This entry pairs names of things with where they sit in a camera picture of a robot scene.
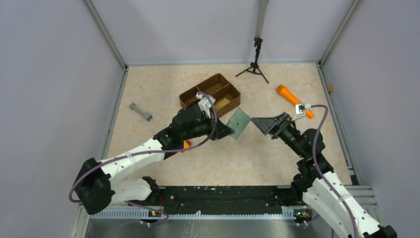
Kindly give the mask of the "brown wicker divided basket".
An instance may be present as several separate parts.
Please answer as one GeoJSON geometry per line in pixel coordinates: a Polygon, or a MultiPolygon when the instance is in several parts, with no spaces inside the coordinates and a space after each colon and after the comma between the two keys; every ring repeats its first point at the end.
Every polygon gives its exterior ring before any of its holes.
{"type": "Polygon", "coordinates": [[[220,73],[209,77],[208,79],[181,93],[179,95],[181,107],[185,108],[197,101],[198,99],[196,98],[196,94],[198,92],[204,92],[207,95],[213,96],[216,99],[215,103],[223,98],[230,100],[228,105],[224,106],[220,110],[216,110],[218,117],[224,116],[241,104],[241,93],[239,90],[220,73]]]}

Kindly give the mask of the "orange flashlight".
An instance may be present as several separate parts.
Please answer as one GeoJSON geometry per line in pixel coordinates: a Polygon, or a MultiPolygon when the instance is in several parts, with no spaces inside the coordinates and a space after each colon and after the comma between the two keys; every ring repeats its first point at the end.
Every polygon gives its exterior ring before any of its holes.
{"type": "Polygon", "coordinates": [[[294,94],[292,94],[288,88],[282,84],[280,84],[276,88],[277,93],[285,98],[288,102],[290,102],[292,105],[296,105],[297,103],[302,103],[294,94]]]}

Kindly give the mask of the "small wooden block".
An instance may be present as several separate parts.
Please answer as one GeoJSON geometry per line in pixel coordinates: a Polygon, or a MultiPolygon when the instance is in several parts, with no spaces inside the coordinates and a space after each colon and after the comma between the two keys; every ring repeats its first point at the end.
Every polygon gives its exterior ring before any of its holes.
{"type": "Polygon", "coordinates": [[[326,88],[327,88],[328,93],[332,93],[333,92],[333,86],[332,86],[332,84],[327,83],[326,84],[326,88]]]}

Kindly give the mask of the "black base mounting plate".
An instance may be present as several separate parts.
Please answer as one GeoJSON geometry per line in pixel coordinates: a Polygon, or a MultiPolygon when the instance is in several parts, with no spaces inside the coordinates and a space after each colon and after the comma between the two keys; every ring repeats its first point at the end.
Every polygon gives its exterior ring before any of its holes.
{"type": "Polygon", "coordinates": [[[302,222],[314,213],[293,200],[287,186],[166,186],[154,187],[144,200],[132,203],[162,209],[169,215],[291,215],[302,222]]]}

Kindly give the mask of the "green card holder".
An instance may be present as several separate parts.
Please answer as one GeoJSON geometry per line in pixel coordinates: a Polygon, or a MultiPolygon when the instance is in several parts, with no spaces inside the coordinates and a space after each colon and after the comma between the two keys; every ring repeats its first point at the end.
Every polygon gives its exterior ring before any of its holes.
{"type": "Polygon", "coordinates": [[[234,131],[230,137],[238,140],[250,121],[251,117],[241,108],[238,108],[236,112],[229,118],[227,123],[227,126],[234,131]]]}

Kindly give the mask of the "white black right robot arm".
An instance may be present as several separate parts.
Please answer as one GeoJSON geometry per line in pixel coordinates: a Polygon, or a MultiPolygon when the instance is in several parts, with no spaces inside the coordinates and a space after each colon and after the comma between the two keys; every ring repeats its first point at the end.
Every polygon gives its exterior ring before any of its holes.
{"type": "Polygon", "coordinates": [[[291,187],[279,196],[283,206],[307,204],[340,238],[395,238],[396,231],[373,218],[340,181],[322,154],[325,144],[314,128],[300,132],[287,113],[271,118],[251,118],[251,122],[271,139],[281,139],[300,160],[299,173],[291,187]]]}

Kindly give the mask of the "aluminium frame rail front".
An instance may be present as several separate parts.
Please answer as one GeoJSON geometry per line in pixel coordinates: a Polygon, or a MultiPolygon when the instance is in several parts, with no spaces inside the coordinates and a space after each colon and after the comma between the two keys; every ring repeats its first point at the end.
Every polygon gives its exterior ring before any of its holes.
{"type": "Polygon", "coordinates": [[[287,186],[166,186],[152,185],[144,201],[135,195],[130,205],[118,208],[104,202],[95,205],[93,216],[142,220],[170,219],[287,219],[299,223],[315,219],[302,201],[280,203],[289,192],[287,186]]]}

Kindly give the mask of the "orange red toy block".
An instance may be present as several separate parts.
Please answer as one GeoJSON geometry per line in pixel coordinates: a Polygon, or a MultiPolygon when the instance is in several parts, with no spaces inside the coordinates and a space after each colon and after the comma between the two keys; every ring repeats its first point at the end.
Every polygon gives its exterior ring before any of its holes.
{"type": "Polygon", "coordinates": [[[183,143],[183,148],[188,149],[188,148],[191,147],[191,144],[192,144],[191,141],[185,140],[184,143],[183,143]]]}

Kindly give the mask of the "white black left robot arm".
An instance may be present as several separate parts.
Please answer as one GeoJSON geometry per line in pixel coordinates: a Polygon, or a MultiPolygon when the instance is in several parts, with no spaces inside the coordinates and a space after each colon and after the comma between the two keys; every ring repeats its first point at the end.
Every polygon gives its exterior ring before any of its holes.
{"type": "Polygon", "coordinates": [[[86,160],[70,190],[69,200],[75,202],[72,195],[76,193],[77,202],[89,215],[126,200],[142,200],[147,205],[153,205],[158,201],[157,189],[144,179],[128,183],[122,180],[149,164],[185,151],[186,140],[204,136],[202,142],[206,143],[233,133],[234,130],[220,119],[206,114],[197,106],[181,109],[168,127],[140,146],[114,158],[86,160]]]}

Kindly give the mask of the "yellow card in basket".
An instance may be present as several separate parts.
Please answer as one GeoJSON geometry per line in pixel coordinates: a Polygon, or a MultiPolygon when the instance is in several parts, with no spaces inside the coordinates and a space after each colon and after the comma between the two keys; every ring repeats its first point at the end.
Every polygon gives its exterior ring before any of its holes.
{"type": "Polygon", "coordinates": [[[220,100],[217,103],[215,103],[214,106],[215,106],[216,110],[220,110],[224,106],[228,105],[229,103],[230,103],[230,100],[228,100],[227,98],[223,98],[222,100],[220,100]]]}

